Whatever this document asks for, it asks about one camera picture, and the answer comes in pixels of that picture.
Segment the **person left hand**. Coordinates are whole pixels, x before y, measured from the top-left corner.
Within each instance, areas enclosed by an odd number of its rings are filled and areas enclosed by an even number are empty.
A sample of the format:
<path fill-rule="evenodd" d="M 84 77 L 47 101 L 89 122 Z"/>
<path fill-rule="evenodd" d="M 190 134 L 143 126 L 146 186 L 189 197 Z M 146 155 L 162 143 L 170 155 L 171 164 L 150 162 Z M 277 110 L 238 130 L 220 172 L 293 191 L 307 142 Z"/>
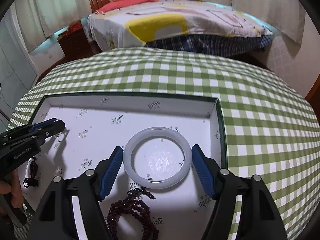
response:
<path fill-rule="evenodd" d="M 21 208 L 24 202 L 23 193 L 21 190 L 20 180 L 17 169 L 11 172 L 12 180 L 8 184 L 1 180 L 0 194 L 12 194 L 11 204 L 14 208 Z"/>

